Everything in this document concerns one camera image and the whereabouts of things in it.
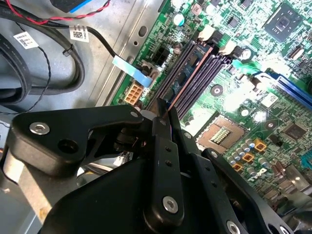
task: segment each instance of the screw hole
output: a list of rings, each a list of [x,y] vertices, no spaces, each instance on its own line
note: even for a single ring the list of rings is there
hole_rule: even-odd
[[[63,139],[58,142],[58,148],[66,154],[74,154],[78,152],[78,145],[73,140]]]
[[[166,160],[165,163],[166,163],[166,165],[167,165],[168,167],[172,167],[172,162],[171,162],[171,161]]]
[[[138,35],[143,38],[146,35],[146,33],[147,33],[147,27],[142,26],[138,32]]]

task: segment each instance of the silver screw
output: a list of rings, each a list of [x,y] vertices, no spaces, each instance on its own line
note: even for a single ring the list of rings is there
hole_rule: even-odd
[[[281,231],[282,231],[283,234],[289,234],[289,232],[287,231],[287,229],[284,228],[283,226],[280,226],[279,228],[281,229]]]
[[[164,120],[161,119],[159,122],[160,122],[162,125],[165,125],[165,126],[166,126],[166,122],[165,122]]]
[[[233,223],[232,221],[230,221],[230,220],[227,221],[226,226],[228,227],[231,234],[240,234],[240,230],[239,230],[238,226],[235,223]]]
[[[37,135],[46,135],[50,132],[50,128],[46,123],[35,122],[29,126],[29,130]]]
[[[191,134],[189,134],[189,133],[184,133],[184,135],[188,138],[188,139],[191,139]]]
[[[211,151],[211,155],[212,155],[213,157],[215,157],[215,158],[217,158],[217,157],[218,157],[218,155],[216,154],[216,152],[215,152],[215,151]]]
[[[135,113],[135,112],[130,112],[130,114],[133,116],[133,117],[138,117],[138,115],[137,115],[137,113]]]
[[[5,194],[7,194],[7,193],[10,192],[10,189],[2,189],[2,191],[3,191]]]
[[[175,214],[178,211],[178,206],[176,200],[170,196],[166,196],[162,200],[162,205],[169,213]]]

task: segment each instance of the mounting hole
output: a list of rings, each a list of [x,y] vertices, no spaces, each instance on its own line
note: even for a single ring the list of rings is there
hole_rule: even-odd
[[[171,162],[171,161],[166,160],[165,163],[166,163],[166,165],[167,165],[168,167],[172,167],[172,162]]]
[[[272,234],[279,234],[279,231],[272,224],[269,224],[268,226]]]
[[[58,148],[63,153],[74,154],[78,152],[78,145],[73,140],[63,139],[58,142]]]
[[[138,31],[138,35],[142,38],[146,35],[146,33],[147,33],[147,27],[145,26],[142,26],[140,30]]]

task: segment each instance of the chip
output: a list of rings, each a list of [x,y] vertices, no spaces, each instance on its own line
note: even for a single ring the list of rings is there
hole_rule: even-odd
[[[264,25],[264,30],[278,42],[283,42],[302,22],[302,17],[283,3]]]
[[[232,27],[232,28],[236,28],[236,26],[238,25],[238,20],[235,19],[234,17],[231,17],[228,24]]]
[[[305,133],[307,133],[307,130],[305,130],[302,127],[300,127],[299,125],[293,123],[290,126],[287,126],[283,130],[283,133],[285,133],[287,136],[289,136],[293,140],[298,140],[301,137],[303,137],[303,135]]]
[[[218,6],[220,2],[221,2],[221,0],[211,0],[211,1],[210,1],[210,3],[211,3],[213,6]]]

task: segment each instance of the capacitor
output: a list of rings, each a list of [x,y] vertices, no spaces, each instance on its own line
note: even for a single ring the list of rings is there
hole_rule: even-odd
[[[181,13],[176,13],[173,17],[173,22],[176,26],[182,26],[184,24],[184,16]]]
[[[242,148],[238,148],[238,149],[236,150],[236,152],[237,152],[238,155],[241,156],[241,157],[243,157],[243,156],[245,155],[245,152],[243,151]]]
[[[180,55],[182,53],[183,45],[179,42],[173,45],[173,50],[175,55]]]
[[[250,176],[256,176],[257,175],[257,172],[255,171],[255,169],[253,167],[248,168],[247,172]]]
[[[265,167],[265,168],[269,168],[270,167],[270,164],[269,162],[265,159],[265,158],[260,158],[259,159],[259,163],[262,167]]]
[[[242,144],[241,147],[242,147],[242,149],[243,149],[245,152],[249,152],[249,151],[250,151],[250,148],[249,148],[249,146],[248,146],[246,143]]]
[[[232,156],[233,156],[233,158],[234,158],[236,161],[240,161],[240,156],[238,155],[237,152],[234,152],[234,153],[232,154]]]
[[[276,165],[271,166],[271,170],[274,172],[274,175],[278,178],[283,178],[283,175],[279,172]]]
[[[282,162],[281,161],[277,161],[276,163],[275,163],[275,165],[277,166],[277,169],[282,173],[282,174],[284,174],[284,172],[285,172],[285,167],[284,167],[284,165],[282,164]]]
[[[245,141],[246,144],[250,147],[250,148],[254,148],[255,147],[255,143],[251,140],[251,139],[248,139]]]
[[[232,156],[229,156],[228,157],[228,163],[231,164],[231,165],[235,165],[236,161],[235,161],[235,159]]]

